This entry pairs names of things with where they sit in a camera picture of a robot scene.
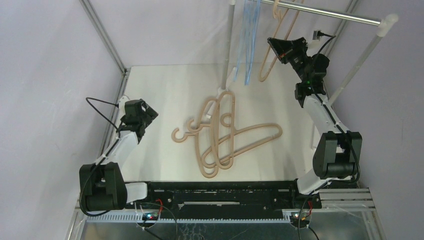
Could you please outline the light blue wire hanger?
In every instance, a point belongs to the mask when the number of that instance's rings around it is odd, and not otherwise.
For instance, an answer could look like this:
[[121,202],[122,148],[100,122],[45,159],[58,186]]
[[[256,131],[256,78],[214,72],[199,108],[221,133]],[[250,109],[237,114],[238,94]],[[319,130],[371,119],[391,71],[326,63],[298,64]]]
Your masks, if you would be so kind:
[[250,83],[251,68],[253,61],[253,27],[254,27],[254,18],[256,12],[256,1],[255,0],[246,0],[245,1],[245,27],[244,27],[244,41],[245,41],[245,80],[244,85],[248,86]]
[[246,57],[246,49],[247,49],[247,38],[248,38],[248,25],[249,18],[251,13],[251,4],[249,0],[243,1],[243,13],[242,13],[242,21],[239,32],[239,40],[237,45],[237,59],[235,65],[235,72],[233,76],[233,82],[237,81],[238,74],[240,73],[241,64],[244,62],[244,58]]
[[252,67],[253,67],[253,62],[254,62],[254,57],[255,57],[255,49],[256,49],[256,38],[257,38],[257,30],[258,30],[258,23],[259,23],[259,17],[260,17],[260,10],[261,10],[261,1],[260,0],[256,0],[256,12],[255,12],[255,16],[254,16],[254,25],[253,25],[253,33],[252,33],[252,65],[251,65],[251,72],[250,72],[250,80],[251,80],[251,75],[252,75]]

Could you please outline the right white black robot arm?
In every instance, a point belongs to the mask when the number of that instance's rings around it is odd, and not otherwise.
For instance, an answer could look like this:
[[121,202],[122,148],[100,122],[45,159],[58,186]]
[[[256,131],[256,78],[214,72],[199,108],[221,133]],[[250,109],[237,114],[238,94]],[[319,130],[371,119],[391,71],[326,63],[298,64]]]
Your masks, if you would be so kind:
[[324,77],[330,60],[317,52],[307,54],[305,38],[283,40],[269,37],[267,43],[282,64],[289,64],[300,82],[295,85],[295,99],[311,117],[320,139],[312,158],[312,170],[296,181],[297,189],[289,194],[289,203],[302,208],[309,194],[333,182],[356,184],[361,176],[360,153],[363,138],[349,130],[331,108],[324,90]]

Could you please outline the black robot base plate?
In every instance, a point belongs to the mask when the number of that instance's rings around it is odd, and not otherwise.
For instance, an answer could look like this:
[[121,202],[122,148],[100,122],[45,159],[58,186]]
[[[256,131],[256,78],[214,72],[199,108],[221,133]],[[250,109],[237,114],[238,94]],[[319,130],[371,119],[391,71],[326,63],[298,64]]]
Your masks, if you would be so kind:
[[171,220],[276,220],[283,211],[322,208],[319,194],[299,193],[291,181],[151,181],[137,207]]

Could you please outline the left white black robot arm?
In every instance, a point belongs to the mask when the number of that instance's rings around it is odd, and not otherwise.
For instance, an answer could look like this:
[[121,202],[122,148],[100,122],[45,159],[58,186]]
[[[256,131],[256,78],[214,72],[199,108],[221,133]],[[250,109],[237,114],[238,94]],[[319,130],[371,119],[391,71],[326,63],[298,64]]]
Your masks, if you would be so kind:
[[121,99],[114,107],[124,110],[119,125],[112,125],[117,134],[114,142],[94,163],[84,164],[79,169],[79,208],[89,217],[122,210],[134,201],[149,209],[157,200],[147,183],[125,182],[120,166],[139,145],[158,113],[143,99]]

